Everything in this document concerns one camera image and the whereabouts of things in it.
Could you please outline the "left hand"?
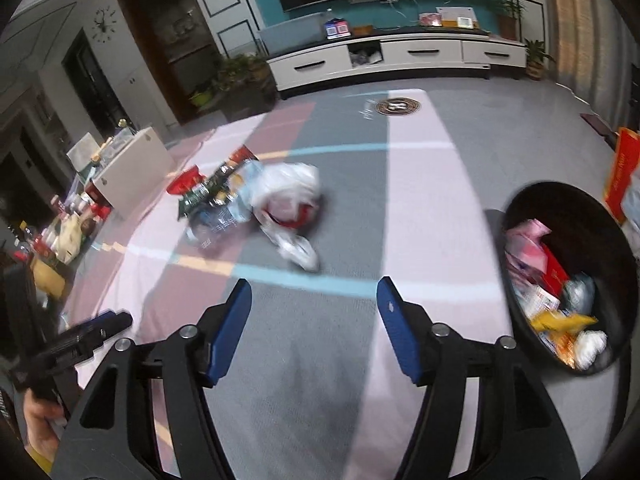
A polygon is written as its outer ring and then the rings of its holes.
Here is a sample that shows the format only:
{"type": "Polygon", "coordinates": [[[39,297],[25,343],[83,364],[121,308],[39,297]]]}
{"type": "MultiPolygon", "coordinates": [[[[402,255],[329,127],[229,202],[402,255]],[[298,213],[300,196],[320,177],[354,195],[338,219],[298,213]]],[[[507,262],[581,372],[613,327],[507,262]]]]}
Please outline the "left hand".
{"type": "Polygon", "coordinates": [[[60,438],[50,422],[64,417],[60,404],[38,398],[32,389],[24,395],[23,412],[27,427],[26,451],[35,460],[52,464],[58,452],[60,438]]]}

